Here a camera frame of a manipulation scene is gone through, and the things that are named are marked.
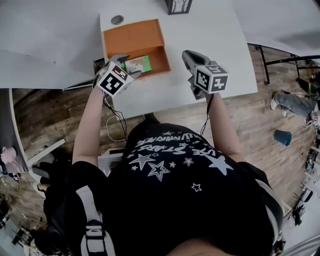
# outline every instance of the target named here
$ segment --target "backpack strap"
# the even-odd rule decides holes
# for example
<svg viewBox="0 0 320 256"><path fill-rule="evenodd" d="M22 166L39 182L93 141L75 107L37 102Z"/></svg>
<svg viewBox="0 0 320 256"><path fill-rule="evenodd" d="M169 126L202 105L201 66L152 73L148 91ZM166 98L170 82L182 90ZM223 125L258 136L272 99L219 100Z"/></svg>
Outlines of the backpack strap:
<svg viewBox="0 0 320 256"><path fill-rule="evenodd" d="M82 201L87 221L81 241L81 255L116 256L112 239L100 221L92 191L88 186L84 186L76 193Z"/></svg>

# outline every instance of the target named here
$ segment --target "person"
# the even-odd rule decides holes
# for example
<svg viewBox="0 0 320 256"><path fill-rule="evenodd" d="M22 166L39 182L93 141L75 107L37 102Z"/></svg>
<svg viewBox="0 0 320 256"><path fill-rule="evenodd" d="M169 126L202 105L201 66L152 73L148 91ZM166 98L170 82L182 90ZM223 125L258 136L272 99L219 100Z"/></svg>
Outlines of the person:
<svg viewBox="0 0 320 256"><path fill-rule="evenodd" d="M98 168L104 94L97 86L92 90L65 182L64 234L73 255L89 254L82 246L84 234L92 231L90 207L102 214L114 248L108 255L272 253L282 225L281 201L266 174L246 162L220 94L206 99L214 147L186 127L147 115L106 177ZM79 196L86 186L94 199L90 207Z"/></svg>
<svg viewBox="0 0 320 256"><path fill-rule="evenodd" d="M276 92L273 94L270 107L275 110L281 105L283 117L287 116L288 111L306 119L312 112L318 110L317 100L311 97L299 97L296 94Z"/></svg>

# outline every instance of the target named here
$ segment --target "white cable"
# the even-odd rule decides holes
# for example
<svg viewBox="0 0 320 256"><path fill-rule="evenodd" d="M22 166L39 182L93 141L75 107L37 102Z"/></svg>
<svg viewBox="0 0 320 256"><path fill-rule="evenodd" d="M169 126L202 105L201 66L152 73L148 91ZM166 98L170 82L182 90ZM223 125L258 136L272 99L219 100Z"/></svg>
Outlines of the white cable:
<svg viewBox="0 0 320 256"><path fill-rule="evenodd" d="M125 141L125 139L115 140L115 139L111 138L111 137L110 137L110 134L109 134L108 122L109 122L109 120L110 120L111 118L116 118L116 117L117 117L116 115L111 116L111 117L106 121L106 125L105 125L105 126L106 126L106 132L108 133L108 136L109 136L110 140L112 140L113 142L123 142L123 141Z"/></svg>

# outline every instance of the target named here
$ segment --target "pink object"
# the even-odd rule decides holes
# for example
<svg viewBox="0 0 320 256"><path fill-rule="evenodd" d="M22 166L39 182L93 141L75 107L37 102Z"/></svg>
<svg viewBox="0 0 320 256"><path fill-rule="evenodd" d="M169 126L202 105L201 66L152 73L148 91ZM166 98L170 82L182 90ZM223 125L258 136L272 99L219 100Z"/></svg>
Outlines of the pink object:
<svg viewBox="0 0 320 256"><path fill-rule="evenodd" d="M1 160L6 165L7 163L11 163L16 160L17 152L13 147L6 148L5 146L2 148Z"/></svg>

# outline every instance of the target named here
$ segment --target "box lid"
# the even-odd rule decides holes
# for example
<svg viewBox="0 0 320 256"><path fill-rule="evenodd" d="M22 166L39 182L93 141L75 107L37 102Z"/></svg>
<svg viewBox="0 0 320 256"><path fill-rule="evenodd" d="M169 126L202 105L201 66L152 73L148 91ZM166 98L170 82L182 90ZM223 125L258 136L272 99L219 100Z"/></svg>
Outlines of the box lid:
<svg viewBox="0 0 320 256"><path fill-rule="evenodd" d="M103 37L108 58L165 45L158 19L119 26L104 31Z"/></svg>

